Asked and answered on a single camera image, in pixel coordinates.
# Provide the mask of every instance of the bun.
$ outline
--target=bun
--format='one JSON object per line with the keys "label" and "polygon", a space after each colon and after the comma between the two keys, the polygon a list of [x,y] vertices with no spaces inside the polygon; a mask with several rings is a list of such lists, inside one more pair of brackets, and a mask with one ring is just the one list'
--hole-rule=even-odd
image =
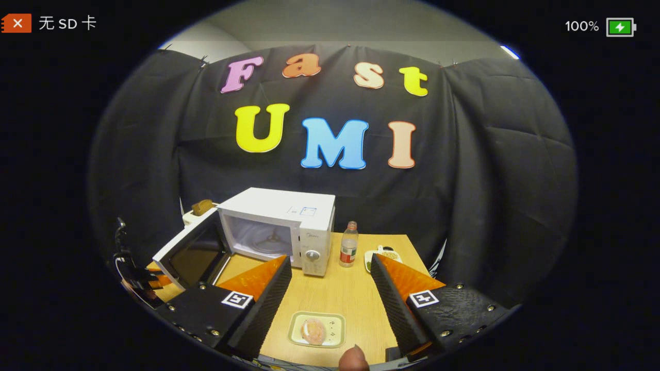
{"label": "bun", "polygon": [[300,334],[309,344],[321,345],[325,340],[325,326],[321,321],[311,318],[303,322]]}

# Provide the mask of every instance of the microwave control knob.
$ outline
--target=microwave control knob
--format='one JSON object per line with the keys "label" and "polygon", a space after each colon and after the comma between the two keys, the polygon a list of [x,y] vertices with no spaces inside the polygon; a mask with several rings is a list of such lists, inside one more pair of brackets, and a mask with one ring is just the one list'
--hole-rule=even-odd
{"label": "microwave control knob", "polygon": [[306,252],[305,255],[311,261],[317,261],[321,257],[321,254],[315,252],[314,250]]}

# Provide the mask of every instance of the letter m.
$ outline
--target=letter m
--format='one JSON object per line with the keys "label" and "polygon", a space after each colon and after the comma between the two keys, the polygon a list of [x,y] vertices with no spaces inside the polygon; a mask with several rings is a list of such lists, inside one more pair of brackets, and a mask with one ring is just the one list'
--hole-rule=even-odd
{"label": "letter m", "polygon": [[300,162],[302,167],[320,168],[323,161],[319,158],[319,151],[329,167],[335,165],[342,151],[344,156],[339,161],[339,167],[359,170],[366,166],[362,158],[364,132],[369,128],[366,122],[356,119],[347,121],[337,137],[322,118],[305,119],[302,125],[307,128],[307,155]]}

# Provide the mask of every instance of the microwave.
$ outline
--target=microwave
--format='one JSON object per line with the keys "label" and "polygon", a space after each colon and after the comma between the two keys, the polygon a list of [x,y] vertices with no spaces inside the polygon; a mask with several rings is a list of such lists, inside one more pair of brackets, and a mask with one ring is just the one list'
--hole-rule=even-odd
{"label": "microwave", "polygon": [[184,229],[153,260],[181,289],[215,282],[228,256],[263,261],[288,255],[291,266],[323,277],[335,223],[335,196],[249,188],[201,216],[183,215]]}

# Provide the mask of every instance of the tray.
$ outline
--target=tray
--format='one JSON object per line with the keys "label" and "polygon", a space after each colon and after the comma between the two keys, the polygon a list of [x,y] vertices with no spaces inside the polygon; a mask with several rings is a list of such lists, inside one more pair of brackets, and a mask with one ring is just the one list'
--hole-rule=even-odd
{"label": "tray", "polygon": [[[307,319],[317,319],[325,326],[325,341],[321,345],[309,344],[302,338],[300,328]],[[315,348],[338,348],[346,340],[346,319],[340,314],[296,312],[291,317],[288,340],[297,345]]]}

